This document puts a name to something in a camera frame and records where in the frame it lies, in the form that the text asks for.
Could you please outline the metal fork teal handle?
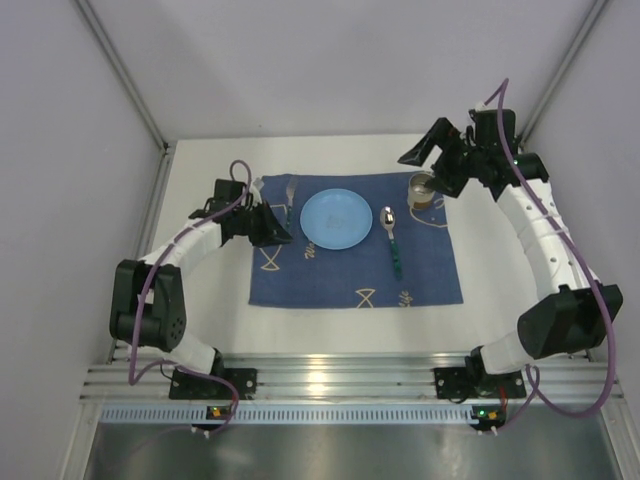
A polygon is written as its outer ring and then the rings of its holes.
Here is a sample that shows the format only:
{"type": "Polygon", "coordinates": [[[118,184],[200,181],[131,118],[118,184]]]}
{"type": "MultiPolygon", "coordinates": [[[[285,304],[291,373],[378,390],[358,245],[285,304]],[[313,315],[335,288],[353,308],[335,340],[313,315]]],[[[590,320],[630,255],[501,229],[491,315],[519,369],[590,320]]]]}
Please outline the metal fork teal handle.
{"type": "Polygon", "coordinates": [[[293,203],[294,203],[294,196],[295,196],[295,190],[297,187],[297,183],[298,183],[298,177],[297,176],[292,176],[289,180],[289,183],[287,184],[286,187],[286,197],[287,197],[287,210],[286,210],[286,223],[285,223],[285,229],[287,231],[290,230],[291,228],[291,223],[292,223],[292,218],[293,218],[293,203]]]}

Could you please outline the small metal cup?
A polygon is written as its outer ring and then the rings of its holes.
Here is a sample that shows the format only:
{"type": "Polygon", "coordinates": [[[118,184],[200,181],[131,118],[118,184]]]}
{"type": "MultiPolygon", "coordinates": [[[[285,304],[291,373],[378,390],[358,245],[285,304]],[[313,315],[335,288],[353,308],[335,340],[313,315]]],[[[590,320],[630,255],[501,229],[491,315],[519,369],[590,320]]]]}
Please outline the small metal cup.
{"type": "Polygon", "coordinates": [[[407,203],[411,209],[426,210],[432,205],[435,196],[431,185],[433,179],[431,172],[416,172],[410,177],[407,203]]]}

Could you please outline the light blue plastic plate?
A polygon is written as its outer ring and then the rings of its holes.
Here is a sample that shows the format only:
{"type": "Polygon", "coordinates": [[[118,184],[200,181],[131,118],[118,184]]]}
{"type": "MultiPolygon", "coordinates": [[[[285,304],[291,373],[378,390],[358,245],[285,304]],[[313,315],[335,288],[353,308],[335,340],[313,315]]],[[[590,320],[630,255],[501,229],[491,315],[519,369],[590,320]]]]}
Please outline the light blue plastic plate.
{"type": "Polygon", "coordinates": [[[361,243],[373,224],[368,202],[359,194],[340,188],[312,195],[300,213],[306,238],[326,250],[346,250],[361,243]]]}

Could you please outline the metal spoon teal handle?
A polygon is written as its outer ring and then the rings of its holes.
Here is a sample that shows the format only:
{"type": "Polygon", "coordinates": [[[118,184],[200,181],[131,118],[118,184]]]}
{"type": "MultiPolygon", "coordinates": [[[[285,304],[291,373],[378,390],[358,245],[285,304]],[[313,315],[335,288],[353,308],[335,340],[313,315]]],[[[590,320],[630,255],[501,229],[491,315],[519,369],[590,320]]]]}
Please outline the metal spoon teal handle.
{"type": "Polygon", "coordinates": [[[402,264],[400,259],[399,247],[397,245],[397,242],[394,236],[396,216],[394,211],[389,206],[385,206],[382,208],[380,212],[380,223],[384,228],[389,240],[395,278],[398,280],[401,280],[403,278],[403,270],[402,270],[402,264]]]}

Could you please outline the blue cloth placemat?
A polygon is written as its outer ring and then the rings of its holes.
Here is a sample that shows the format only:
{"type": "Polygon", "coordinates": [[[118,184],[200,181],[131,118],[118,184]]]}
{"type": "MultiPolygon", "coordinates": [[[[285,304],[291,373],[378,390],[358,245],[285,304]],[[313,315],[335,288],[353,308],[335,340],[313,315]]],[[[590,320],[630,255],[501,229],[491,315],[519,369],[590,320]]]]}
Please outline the blue cloth placemat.
{"type": "MultiPolygon", "coordinates": [[[[407,203],[409,172],[298,178],[289,245],[253,253],[249,302],[253,306],[288,309],[359,309],[456,305],[463,301],[448,230],[445,200],[434,196],[426,210],[407,203]],[[326,189],[347,189],[371,207],[373,224],[367,237],[346,250],[326,250],[309,241],[300,227],[306,201],[326,189]],[[403,278],[395,278],[387,234],[380,212],[395,213],[394,236],[403,278]]],[[[286,223],[286,187],[290,175],[266,176],[261,194],[276,218],[286,223]]]]}

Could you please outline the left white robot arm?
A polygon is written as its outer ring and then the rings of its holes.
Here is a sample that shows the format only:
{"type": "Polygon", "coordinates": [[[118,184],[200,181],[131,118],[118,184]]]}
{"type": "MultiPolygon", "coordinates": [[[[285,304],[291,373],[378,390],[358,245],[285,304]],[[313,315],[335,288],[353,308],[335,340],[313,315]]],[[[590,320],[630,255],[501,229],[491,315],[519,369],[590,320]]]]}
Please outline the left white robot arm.
{"type": "Polygon", "coordinates": [[[161,362],[221,377],[218,349],[187,331],[184,280],[229,240],[245,237],[256,248],[287,245],[291,235],[261,198],[256,183],[219,179],[213,196],[155,251],[116,267],[109,333],[130,346],[130,380],[137,382],[137,352],[154,350],[161,362]]]}

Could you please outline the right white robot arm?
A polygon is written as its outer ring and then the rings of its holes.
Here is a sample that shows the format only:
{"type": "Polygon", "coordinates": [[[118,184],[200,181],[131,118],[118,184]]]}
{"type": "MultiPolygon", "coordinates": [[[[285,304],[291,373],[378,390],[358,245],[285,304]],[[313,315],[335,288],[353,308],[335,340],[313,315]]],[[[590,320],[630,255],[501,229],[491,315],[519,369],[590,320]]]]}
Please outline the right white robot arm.
{"type": "Polygon", "coordinates": [[[594,294],[601,294],[602,304],[615,317],[623,303],[619,287],[584,273],[566,245],[569,232],[541,158],[517,150],[514,111],[473,110],[470,116],[465,131],[438,118],[399,161],[421,167],[437,151],[424,185],[451,198],[458,197],[469,180],[478,180],[509,220],[531,267],[537,303],[520,315],[511,332],[477,347],[471,358],[486,374],[502,375],[538,359],[600,346],[607,333],[594,294]]]}

